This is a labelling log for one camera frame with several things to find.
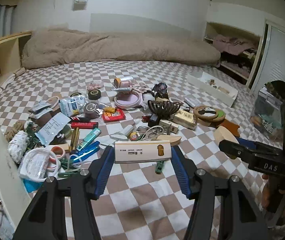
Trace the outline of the green clothes peg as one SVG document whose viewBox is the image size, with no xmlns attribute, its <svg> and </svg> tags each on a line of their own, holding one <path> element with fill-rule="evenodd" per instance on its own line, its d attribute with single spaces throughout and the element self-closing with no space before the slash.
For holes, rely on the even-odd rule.
<svg viewBox="0 0 285 240">
<path fill-rule="evenodd" d="M 163 160 L 162 161 L 157 161 L 155 173 L 156 174 L 161 174 L 162 170 L 163 170 L 163 167 L 164 167 L 164 161 Z"/>
</svg>

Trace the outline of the leaf shaped wooden board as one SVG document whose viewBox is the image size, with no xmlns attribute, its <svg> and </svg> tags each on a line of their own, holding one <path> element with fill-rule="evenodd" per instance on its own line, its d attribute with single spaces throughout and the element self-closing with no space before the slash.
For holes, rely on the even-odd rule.
<svg viewBox="0 0 285 240">
<path fill-rule="evenodd" d="M 171 146 L 176 146 L 181 142 L 182 137 L 177 135 L 159 135 L 156 140 L 168 140 Z"/>
</svg>

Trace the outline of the white rectangular box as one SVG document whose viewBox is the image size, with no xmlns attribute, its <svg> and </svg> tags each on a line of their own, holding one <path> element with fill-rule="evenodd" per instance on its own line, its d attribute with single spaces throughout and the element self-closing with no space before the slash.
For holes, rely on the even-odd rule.
<svg viewBox="0 0 285 240">
<path fill-rule="evenodd" d="M 149 163 L 171 159 L 168 140 L 115 142 L 115 163 Z"/>
</svg>

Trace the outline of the brown leather piece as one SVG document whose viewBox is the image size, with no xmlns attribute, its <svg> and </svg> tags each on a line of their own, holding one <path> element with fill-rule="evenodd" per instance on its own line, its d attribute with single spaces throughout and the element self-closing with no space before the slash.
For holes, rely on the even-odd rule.
<svg viewBox="0 0 285 240">
<path fill-rule="evenodd" d="M 239 125 L 224 119 L 223 121 L 219 122 L 218 125 L 216 126 L 218 127 L 225 127 L 226 129 L 228 129 L 228 131 L 230 131 L 235 137 L 240 137 L 239 131 L 238 129 L 240 128 Z"/>
</svg>

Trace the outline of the gold tube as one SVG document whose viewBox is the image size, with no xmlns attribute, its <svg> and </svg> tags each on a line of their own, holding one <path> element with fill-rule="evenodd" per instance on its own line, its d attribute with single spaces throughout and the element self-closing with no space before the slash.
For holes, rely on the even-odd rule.
<svg viewBox="0 0 285 240">
<path fill-rule="evenodd" d="M 69 151 L 73 151 L 78 146 L 78 140 L 79 140 L 79 128 L 73 129 L 72 135 L 71 135 L 71 141 L 69 145 Z"/>
</svg>

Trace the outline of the red snack packet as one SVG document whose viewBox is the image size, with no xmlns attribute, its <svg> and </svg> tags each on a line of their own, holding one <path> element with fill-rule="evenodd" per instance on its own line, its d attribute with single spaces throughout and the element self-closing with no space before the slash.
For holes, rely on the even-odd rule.
<svg viewBox="0 0 285 240">
<path fill-rule="evenodd" d="M 102 118 L 103 118 L 104 122 L 114 122 L 114 121 L 125 120 L 126 116 L 125 116 L 124 112 L 122 111 L 122 109 L 116 108 L 114 113 L 109 113 L 109 112 L 103 111 Z"/>
</svg>

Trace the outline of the dark brown hair claw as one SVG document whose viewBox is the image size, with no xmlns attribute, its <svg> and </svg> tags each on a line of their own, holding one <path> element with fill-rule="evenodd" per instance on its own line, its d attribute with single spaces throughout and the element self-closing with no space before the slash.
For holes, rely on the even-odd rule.
<svg viewBox="0 0 285 240">
<path fill-rule="evenodd" d="M 167 118 L 177 113 L 182 106 L 180 102 L 153 101 L 147 102 L 150 111 L 158 117 Z"/>
</svg>

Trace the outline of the white paper receipt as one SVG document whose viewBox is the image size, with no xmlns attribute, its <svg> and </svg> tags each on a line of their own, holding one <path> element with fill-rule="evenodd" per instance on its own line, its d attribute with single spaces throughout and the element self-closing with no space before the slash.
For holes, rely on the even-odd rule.
<svg viewBox="0 0 285 240">
<path fill-rule="evenodd" d="M 70 120 L 63 113 L 57 113 L 35 135 L 43 146 L 47 146 Z"/>
</svg>

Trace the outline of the blue white tissue packet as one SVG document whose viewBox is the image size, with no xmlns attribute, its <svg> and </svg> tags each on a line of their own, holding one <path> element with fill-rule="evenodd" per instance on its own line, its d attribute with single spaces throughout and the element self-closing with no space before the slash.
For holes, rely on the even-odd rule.
<svg viewBox="0 0 285 240">
<path fill-rule="evenodd" d="M 59 101 L 61 112 L 66 116 L 76 116 L 84 112 L 88 100 L 84 95 L 70 96 Z"/>
</svg>

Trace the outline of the white fuzzy yarn ball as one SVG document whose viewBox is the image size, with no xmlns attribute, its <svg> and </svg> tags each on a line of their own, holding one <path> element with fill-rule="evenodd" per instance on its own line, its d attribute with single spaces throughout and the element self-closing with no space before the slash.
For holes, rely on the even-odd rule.
<svg viewBox="0 0 285 240">
<path fill-rule="evenodd" d="M 7 151 L 16 164 L 21 162 L 28 144 L 29 135 L 24 131 L 19 131 L 9 142 Z"/>
</svg>

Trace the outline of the white tray with blocks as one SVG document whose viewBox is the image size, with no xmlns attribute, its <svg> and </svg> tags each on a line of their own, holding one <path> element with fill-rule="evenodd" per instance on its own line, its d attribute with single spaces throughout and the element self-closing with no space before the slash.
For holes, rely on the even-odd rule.
<svg viewBox="0 0 285 240">
<path fill-rule="evenodd" d="M 187 75 L 188 83 L 202 89 L 214 98 L 232 107 L 238 96 L 238 90 L 206 72 L 195 71 Z"/>
</svg>

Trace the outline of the white storage bin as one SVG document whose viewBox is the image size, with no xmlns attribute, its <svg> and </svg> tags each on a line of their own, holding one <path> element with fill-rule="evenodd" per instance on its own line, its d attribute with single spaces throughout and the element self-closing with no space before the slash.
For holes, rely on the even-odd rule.
<svg viewBox="0 0 285 240">
<path fill-rule="evenodd" d="M 0 129 L 0 200 L 7 219 L 16 229 L 32 198 L 7 148 L 8 142 Z"/>
</svg>

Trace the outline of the closet shelf with clothes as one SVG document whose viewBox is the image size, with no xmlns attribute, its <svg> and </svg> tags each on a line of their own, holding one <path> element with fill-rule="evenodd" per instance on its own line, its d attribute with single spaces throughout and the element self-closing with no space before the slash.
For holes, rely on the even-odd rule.
<svg viewBox="0 0 285 240">
<path fill-rule="evenodd" d="M 231 25 L 207 22 L 204 40 L 221 53 L 222 71 L 247 88 L 253 86 L 264 37 Z"/>
</svg>

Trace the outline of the beige fluffy blanket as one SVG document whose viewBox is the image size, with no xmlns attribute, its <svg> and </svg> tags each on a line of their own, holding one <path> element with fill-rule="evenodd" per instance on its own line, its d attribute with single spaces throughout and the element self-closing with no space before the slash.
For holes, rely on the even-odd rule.
<svg viewBox="0 0 285 240">
<path fill-rule="evenodd" d="M 165 33 L 88 33 L 66 28 L 34 31 L 21 65 L 26 69 L 95 61 L 168 61 L 216 66 L 220 52 L 207 42 Z"/>
</svg>

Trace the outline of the wooden bedside shelf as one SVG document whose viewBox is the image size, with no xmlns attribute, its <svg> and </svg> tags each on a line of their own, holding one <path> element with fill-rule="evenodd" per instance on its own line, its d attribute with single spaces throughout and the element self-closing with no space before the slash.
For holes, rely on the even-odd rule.
<svg viewBox="0 0 285 240">
<path fill-rule="evenodd" d="M 32 31 L 25 31 L 0 38 L 0 87 L 21 68 L 21 54 Z"/>
</svg>

